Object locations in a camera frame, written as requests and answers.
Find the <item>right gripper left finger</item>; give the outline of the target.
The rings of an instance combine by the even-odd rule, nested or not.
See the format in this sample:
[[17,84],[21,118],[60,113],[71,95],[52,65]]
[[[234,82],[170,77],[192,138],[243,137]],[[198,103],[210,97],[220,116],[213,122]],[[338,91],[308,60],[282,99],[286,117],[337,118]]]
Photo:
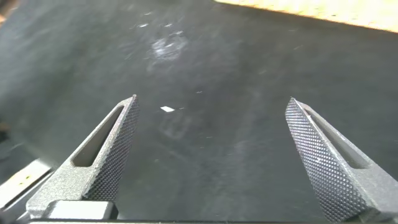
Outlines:
[[27,201],[30,217],[56,200],[114,201],[138,117],[137,95],[120,101]]

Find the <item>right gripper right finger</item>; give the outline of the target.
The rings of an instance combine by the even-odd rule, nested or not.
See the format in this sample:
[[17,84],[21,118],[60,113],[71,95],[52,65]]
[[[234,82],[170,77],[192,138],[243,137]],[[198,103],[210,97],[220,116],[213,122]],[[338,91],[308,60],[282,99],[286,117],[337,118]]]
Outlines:
[[391,175],[309,105],[291,98],[285,120],[329,222],[397,222]]

